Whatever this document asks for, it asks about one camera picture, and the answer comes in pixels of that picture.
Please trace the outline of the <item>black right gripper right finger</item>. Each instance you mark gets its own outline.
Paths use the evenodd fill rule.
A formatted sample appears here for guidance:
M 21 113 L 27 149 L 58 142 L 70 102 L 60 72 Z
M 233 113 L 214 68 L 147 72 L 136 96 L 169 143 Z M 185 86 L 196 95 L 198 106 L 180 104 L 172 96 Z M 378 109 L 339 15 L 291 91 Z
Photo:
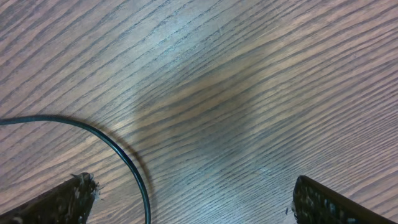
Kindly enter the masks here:
M 298 224 L 397 224 L 305 175 L 296 180 L 292 211 Z

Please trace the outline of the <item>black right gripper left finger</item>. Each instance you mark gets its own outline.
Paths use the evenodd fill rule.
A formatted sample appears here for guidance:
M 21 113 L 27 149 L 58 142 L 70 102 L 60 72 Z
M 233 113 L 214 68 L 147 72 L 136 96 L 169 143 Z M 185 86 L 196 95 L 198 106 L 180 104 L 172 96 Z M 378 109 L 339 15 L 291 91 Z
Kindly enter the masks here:
M 1 224 L 86 224 L 99 193 L 83 172 L 1 215 Z

